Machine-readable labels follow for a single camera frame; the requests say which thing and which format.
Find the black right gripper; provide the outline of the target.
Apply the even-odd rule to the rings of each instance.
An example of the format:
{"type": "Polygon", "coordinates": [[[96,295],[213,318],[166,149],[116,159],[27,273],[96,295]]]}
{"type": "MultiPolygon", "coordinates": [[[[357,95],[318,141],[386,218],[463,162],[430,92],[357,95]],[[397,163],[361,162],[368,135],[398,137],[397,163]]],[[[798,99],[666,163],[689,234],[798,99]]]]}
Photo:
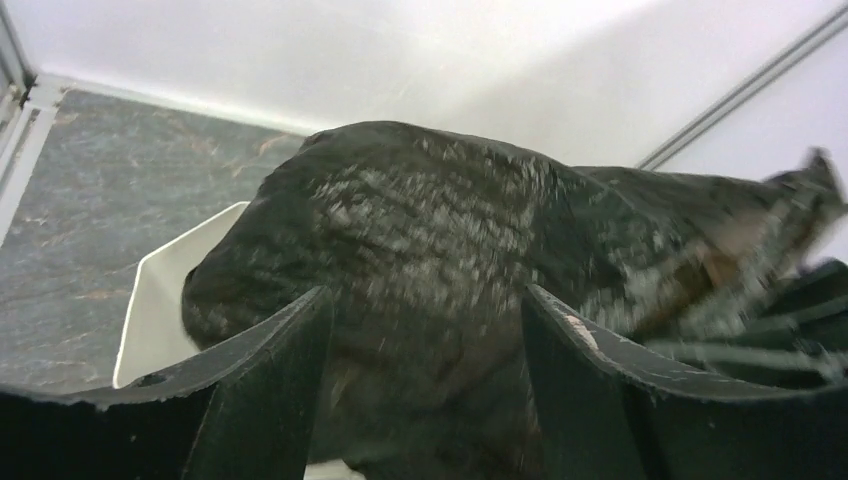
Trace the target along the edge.
{"type": "Polygon", "coordinates": [[[847,264],[827,259],[783,283],[775,301],[730,339],[653,340],[655,353],[778,388],[847,384],[847,264]]]}

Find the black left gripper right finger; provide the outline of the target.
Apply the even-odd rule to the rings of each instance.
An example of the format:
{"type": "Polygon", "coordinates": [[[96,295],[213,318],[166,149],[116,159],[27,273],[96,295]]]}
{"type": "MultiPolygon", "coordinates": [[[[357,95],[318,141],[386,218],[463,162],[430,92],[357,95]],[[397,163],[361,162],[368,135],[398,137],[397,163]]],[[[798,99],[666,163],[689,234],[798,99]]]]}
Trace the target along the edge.
{"type": "Polygon", "coordinates": [[[786,390],[663,357],[537,285],[522,328],[549,479],[843,479],[847,390],[786,390]]]}

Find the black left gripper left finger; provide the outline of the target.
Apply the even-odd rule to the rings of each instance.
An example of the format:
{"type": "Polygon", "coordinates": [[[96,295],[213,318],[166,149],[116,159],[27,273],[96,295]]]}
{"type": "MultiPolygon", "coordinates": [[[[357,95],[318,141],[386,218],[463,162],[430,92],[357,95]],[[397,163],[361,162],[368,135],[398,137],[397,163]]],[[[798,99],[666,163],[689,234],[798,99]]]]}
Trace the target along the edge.
{"type": "Polygon", "coordinates": [[[1,389],[5,479],[300,479],[334,318],[316,287],[124,388],[1,389]]]}

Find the black plastic trash bag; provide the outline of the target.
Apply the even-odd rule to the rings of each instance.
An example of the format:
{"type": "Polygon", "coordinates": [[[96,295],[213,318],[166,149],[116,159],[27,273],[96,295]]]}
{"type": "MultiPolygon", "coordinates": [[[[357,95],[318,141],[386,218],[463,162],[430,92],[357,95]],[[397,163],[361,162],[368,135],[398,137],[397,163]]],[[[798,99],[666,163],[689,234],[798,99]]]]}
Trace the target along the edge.
{"type": "Polygon", "coordinates": [[[208,349],[316,286],[336,319],[310,444],[368,479],[539,479],[521,300],[634,341],[731,338],[847,214],[825,153],[764,180],[568,166],[394,121],[307,138],[186,276],[208,349]]]}

